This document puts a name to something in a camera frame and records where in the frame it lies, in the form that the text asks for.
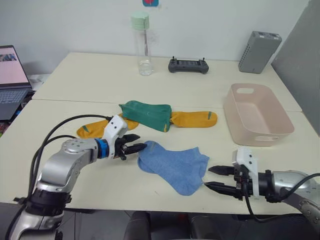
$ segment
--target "blue sock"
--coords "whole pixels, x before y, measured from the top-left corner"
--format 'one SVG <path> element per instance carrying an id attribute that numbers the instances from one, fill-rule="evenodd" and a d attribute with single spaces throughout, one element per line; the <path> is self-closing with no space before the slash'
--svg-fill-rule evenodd
<path id="1" fill-rule="evenodd" d="M 179 194 L 190 196 L 202 184 L 209 157 L 195 147 L 184 151 L 168 151 L 155 141 L 146 141 L 147 147 L 139 152 L 141 170 L 160 175 Z"/>

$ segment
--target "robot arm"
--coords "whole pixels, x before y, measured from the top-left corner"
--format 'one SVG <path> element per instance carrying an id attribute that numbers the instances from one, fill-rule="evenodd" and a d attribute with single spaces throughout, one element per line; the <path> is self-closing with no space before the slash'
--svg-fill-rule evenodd
<path id="1" fill-rule="evenodd" d="M 56 229 L 61 224 L 66 204 L 71 202 L 70 192 L 81 169 L 98 159 L 125 160 L 127 154 L 146 147 L 143 143 L 126 146 L 126 143 L 140 138 L 135 134 L 124 135 L 127 130 L 127 123 L 116 115 L 104 129 L 101 139 L 75 138 L 64 142 L 60 151 L 45 163 L 35 191 L 27 200 L 10 239 L 26 238 L 32 231 L 37 231 L 32 239 L 55 239 Z"/>
<path id="2" fill-rule="evenodd" d="M 304 182 L 295 192 L 286 194 L 308 175 L 299 171 L 258 172 L 257 160 L 251 150 L 240 147 L 233 155 L 233 166 L 213 166 L 209 171 L 218 175 L 233 175 L 236 187 L 221 182 L 205 185 L 220 194 L 243 200 L 243 196 L 264 196 L 267 202 L 284 202 L 298 209 L 320 234 L 320 184 L 314 179 Z"/>

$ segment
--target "yellow sock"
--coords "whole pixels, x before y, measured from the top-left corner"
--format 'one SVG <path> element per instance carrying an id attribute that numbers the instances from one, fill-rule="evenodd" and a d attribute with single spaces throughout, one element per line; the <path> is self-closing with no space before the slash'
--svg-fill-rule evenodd
<path id="1" fill-rule="evenodd" d="M 170 122 L 183 128 L 209 128 L 217 123 L 218 116 L 212 111 L 174 111 Z"/>
<path id="2" fill-rule="evenodd" d="M 132 130 L 135 129 L 139 123 L 136 121 L 131 121 L 125 117 L 122 117 L 125 122 L 128 124 L 128 129 Z M 89 139 L 89 138 L 102 138 L 104 135 L 104 130 L 105 127 L 108 124 L 108 120 L 102 120 L 102 121 L 97 121 L 93 123 L 86 124 L 82 127 L 80 127 L 77 131 L 76 134 L 82 139 Z"/>

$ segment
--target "laptop screen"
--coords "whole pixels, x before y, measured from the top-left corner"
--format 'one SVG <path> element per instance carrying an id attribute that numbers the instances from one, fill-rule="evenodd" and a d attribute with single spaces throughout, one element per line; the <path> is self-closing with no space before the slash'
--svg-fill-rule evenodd
<path id="1" fill-rule="evenodd" d="M 14 46 L 0 46 L 0 88 L 30 87 Z"/>

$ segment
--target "green bottle cap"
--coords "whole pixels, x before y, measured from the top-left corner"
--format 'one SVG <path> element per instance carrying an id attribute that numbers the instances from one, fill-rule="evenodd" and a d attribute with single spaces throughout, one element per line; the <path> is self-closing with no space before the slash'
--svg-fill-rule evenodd
<path id="1" fill-rule="evenodd" d="M 134 12 L 131 15 L 131 24 L 134 30 L 149 29 L 149 14 L 144 11 Z"/>

